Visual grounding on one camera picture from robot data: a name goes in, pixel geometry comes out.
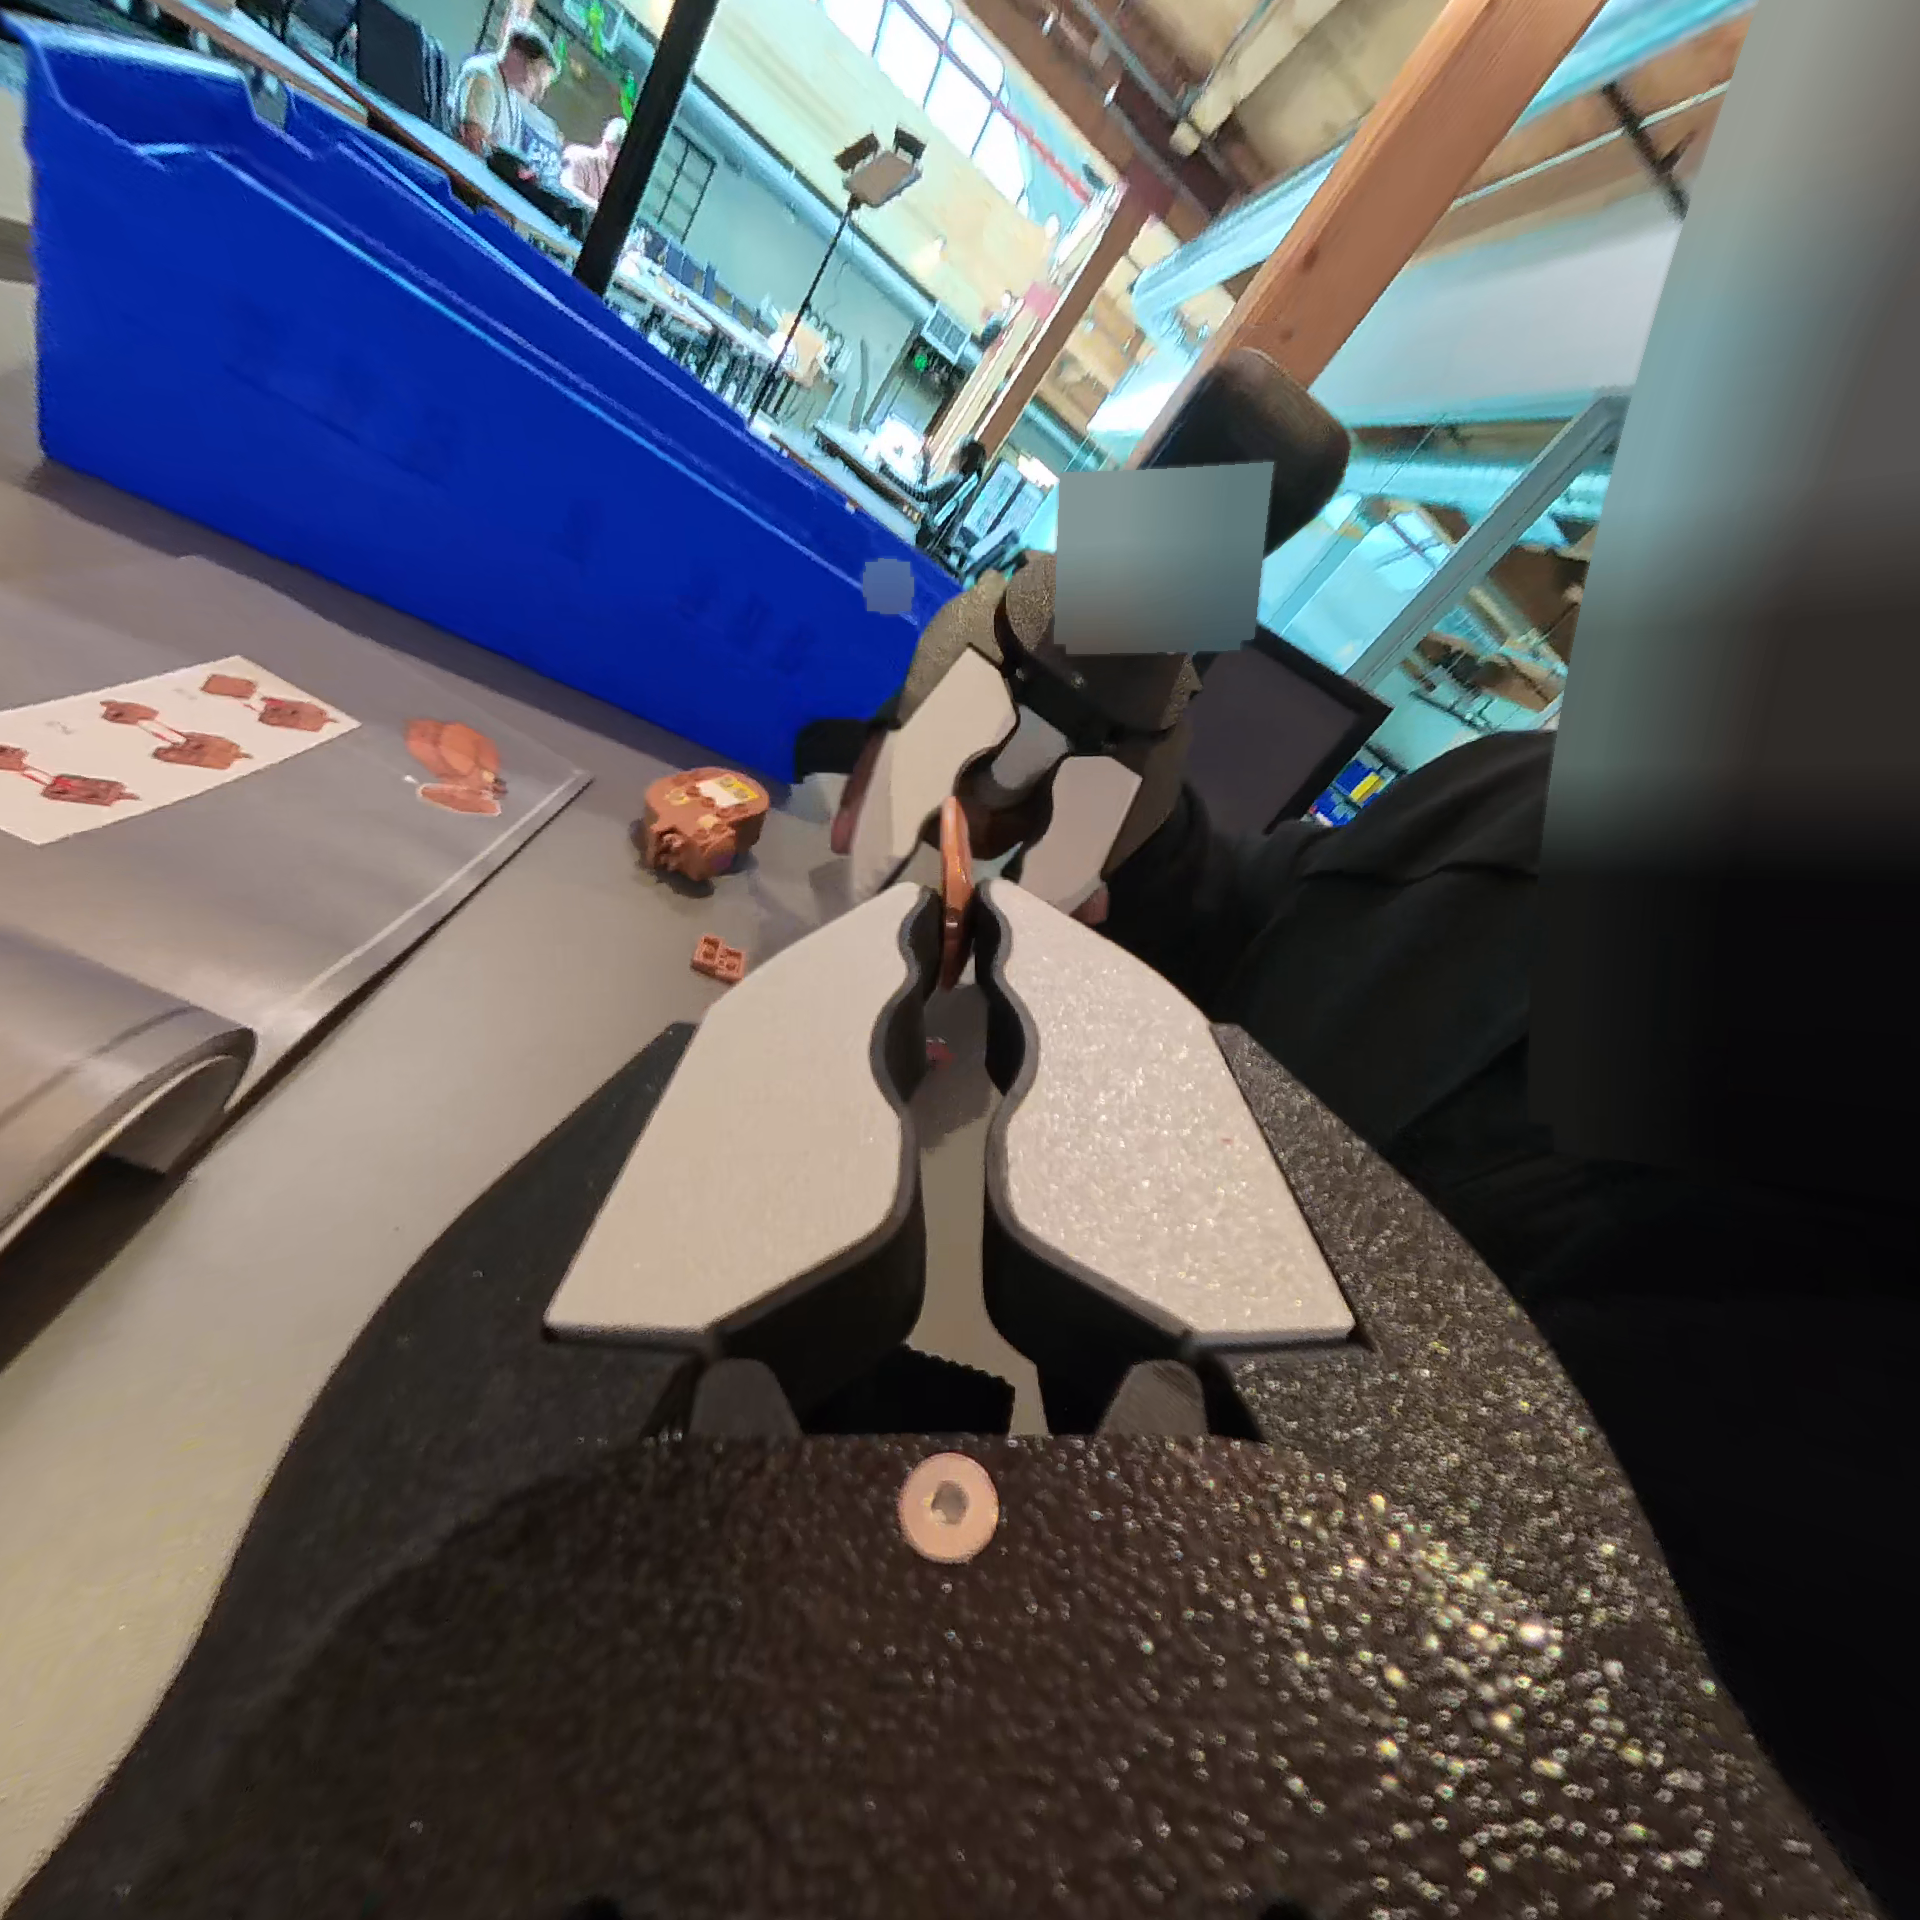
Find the brown brick model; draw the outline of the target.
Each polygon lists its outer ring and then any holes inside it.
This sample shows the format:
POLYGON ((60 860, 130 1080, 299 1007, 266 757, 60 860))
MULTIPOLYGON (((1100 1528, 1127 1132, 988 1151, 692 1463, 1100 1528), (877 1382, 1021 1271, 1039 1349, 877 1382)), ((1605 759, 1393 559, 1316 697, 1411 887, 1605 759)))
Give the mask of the brown brick model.
POLYGON ((698 765, 653 780, 631 839, 649 873, 711 881, 759 844, 772 796, 725 765, 698 765))

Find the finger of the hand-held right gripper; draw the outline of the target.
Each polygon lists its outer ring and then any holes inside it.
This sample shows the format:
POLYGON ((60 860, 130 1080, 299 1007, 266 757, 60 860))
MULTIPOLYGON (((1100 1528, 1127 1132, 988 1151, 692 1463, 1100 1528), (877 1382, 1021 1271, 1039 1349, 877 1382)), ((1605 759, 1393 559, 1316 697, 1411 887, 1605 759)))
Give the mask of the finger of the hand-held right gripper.
POLYGON ((887 745, 847 855, 847 901, 883 893, 914 855, 924 828, 955 793, 969 768, 988 761, 1017 732, 1017 704, 1001 667, 963 654, 887 745))
POLYGON ((1117 757, 1073 751, 1055 727, 1021 718, 980 777, 989 813, 1023 817, 1003 873, 1066 913, 1081 909, 1105 884, 1141 784, 1117 757))

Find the person's right forearm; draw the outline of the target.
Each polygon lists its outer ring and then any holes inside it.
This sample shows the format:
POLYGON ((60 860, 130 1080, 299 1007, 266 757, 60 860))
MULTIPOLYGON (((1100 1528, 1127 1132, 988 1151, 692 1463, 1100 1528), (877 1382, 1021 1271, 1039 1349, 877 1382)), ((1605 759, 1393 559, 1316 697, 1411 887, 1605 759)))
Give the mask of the person's right forearm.
POLYGON ((1545 1158, 1529 1115, 1557 736, 1482 736, 1345 825, 1231 836, 1194 787, 1108 879, 1107 935, 1404 1166, 1545 1158))

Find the blue plastic bin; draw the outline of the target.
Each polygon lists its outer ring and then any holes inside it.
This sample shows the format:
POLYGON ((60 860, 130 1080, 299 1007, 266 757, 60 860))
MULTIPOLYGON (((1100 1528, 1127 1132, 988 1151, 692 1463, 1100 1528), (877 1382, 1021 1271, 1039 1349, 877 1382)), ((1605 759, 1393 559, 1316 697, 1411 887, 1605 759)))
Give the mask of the blue plastic bin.
POLYGON ((41 451, 791 774, 957 587, 495 215, 219 63, 14 16, 41 451))

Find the wooden beam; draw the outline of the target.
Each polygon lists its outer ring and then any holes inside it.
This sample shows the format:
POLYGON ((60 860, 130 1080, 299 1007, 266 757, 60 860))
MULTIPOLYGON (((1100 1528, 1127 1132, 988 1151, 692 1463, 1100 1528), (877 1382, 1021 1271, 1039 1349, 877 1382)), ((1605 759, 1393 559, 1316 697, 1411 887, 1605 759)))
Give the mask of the wooden beam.
POLYGON ((1601 1, 1449 1, 1214 335, 1326 372, 1594 25, 1601 1))
POLYGON ((1058 269, 1029 288, 1019 323, 997 343, 998 358, 982 368, 989 387, 972 439, 988 453, 1013 433, 1141 228, 1159 215, 1157 199, 1159 189, 1145 176, 1127 174, 1067 235, 1058 269))

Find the dark monitor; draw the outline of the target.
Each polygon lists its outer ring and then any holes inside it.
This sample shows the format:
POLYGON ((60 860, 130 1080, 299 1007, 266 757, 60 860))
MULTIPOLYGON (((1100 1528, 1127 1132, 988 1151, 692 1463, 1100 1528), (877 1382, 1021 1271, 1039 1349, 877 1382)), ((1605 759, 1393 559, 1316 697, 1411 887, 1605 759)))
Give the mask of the dark monitor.
POLYGON ((1234 839, 1301 821, 1381 728, 1389 707, 1282 636, 1195 656, 1183 780, 1211 828, 1234 839))

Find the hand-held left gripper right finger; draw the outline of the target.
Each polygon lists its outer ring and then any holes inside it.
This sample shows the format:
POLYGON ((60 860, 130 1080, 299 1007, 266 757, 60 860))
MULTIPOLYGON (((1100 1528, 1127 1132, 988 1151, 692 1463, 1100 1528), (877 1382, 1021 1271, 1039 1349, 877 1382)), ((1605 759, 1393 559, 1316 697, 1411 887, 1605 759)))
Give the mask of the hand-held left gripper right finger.
POLYGON ((1017 1347, 1346 1341, 1353 1310, 1199 1011, 1011 879, 977 907, 995 1324, 1017 1347))

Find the grey instruction booklet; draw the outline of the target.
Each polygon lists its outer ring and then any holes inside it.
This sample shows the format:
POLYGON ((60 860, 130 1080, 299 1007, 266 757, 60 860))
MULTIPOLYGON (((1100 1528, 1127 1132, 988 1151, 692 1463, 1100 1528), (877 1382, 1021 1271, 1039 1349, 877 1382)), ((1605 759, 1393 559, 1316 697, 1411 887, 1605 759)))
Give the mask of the grey instruction booklet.
POLYGON ((206 559, 5 590, 5 1240, 172 1173, 587 787, 206 559))

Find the black pole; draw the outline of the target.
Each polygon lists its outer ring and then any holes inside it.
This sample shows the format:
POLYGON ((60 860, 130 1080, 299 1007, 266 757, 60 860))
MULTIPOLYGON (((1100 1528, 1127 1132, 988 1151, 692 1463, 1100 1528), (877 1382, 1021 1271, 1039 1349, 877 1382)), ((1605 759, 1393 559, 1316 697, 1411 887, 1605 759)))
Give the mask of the black pole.
POLYGON ((617 262, 629 246, 644 187, 719 6, 713 0, 674 1, 667 12, 629 129, 617 148, 607 187, 597 201, 573 268, 573 279, 591 297, 603 299, 607 294, 617 262))

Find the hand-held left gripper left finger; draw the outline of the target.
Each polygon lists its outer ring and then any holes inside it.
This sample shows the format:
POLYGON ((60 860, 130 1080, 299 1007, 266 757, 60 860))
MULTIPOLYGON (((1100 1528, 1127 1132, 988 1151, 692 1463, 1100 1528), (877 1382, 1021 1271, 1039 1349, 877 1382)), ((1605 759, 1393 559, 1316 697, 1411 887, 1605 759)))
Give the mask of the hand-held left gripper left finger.
POLYGON ((719 1347, 905 1227, 921 887, 899 881, 750 972, 692 1032, 543 1310, 553 1336, 719 1347))

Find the brown curved brick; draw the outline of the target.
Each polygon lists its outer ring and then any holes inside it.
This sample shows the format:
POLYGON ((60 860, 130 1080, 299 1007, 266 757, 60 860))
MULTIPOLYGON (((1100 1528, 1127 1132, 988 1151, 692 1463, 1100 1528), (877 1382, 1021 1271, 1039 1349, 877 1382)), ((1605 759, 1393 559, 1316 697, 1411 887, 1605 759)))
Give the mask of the brown curved brick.
POLYGON ((957 987, 973 945, 973 848, 972 821, 964 801, 948 796, 940 805, 937 815, 937 848, 941 864, 940 901, 941 901, 941 951, 940 951, 940 992, 957 987))

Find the light stand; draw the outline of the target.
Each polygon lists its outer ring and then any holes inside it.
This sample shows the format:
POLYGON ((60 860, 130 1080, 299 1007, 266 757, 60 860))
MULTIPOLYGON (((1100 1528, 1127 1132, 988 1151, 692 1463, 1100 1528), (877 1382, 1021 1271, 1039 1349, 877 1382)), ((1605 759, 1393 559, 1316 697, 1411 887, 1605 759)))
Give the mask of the light stand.
POLYGON ((843 204, 839 208, 837 223, 829 230, 822 261, 812 273, 812 280, 806 283, 806 291, 798 302, 796 310, 788 315, 785 333, 780 335, 777 347, 772 349, 767 371, 759 377, 759 387, 751 393, 748 411, 750 422, 754 422, 763 414, 767 400, 772 397, 777 377, 787 372, 787 361, 794 351, 801 326, 806 318, 812 299, 822 285, 828 268, 833 265, 833 254, 837 252, 843 233, 847 230, 860 209, 887 208, 889 204, 899 201, 902 192, 917 184, 921 181, 924 152, 926 142, 919 135, 907 132, 907 127, 895 127, 894 142, 889 145, 883 145, 876 132, 867 132, 833 158, 834 166, 839 168, 843 204))

